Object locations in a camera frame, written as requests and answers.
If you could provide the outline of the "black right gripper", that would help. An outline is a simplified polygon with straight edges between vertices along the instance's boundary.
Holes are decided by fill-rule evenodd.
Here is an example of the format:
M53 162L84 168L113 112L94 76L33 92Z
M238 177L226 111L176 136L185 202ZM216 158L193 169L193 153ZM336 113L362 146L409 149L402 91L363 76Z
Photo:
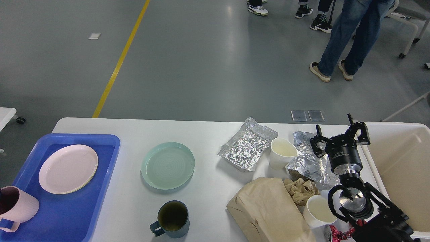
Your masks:
M360 173L363 165L357 146L370 144L366 124L354 121L350 113L347 116L350 126L344 134L327 138L322 135L320 126L316 125L316 135L310 139L314 155L322 158L327 154L331 171L336 175Z

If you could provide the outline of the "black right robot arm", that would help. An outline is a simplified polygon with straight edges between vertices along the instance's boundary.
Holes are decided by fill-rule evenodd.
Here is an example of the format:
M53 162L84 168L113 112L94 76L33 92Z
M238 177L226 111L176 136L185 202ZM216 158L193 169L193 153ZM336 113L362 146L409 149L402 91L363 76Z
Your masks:
M349 128L343 134L324 137L319 125L310 139L313 153L328 156L331 172L340 184L328 193L328 207L338 219L351 224L352 238L357 242L419 242L413 238L409 217L369 182L361 179L363 169L359 145L369 145L364 122L355 122L348 114Z

